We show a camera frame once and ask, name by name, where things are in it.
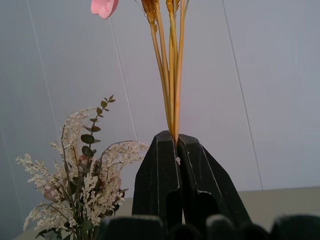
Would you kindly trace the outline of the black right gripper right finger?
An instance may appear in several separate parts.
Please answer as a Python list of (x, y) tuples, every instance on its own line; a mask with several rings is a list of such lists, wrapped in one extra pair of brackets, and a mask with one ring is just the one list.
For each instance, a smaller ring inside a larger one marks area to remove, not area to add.
[(235, 225), (252, 223), (229, 174), (197, 138), (180, 134), (177, 150), (188, 224), (203, 225), (211, 215), (223, 215)]

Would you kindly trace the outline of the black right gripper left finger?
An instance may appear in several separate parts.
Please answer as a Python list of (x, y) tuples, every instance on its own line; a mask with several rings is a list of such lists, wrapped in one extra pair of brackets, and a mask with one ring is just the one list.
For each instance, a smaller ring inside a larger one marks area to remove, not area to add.
[(157, 216), (165, 229), (182, 223), (182, 181), (169, 131), (154, 136), (135, 177), (133, 215)]

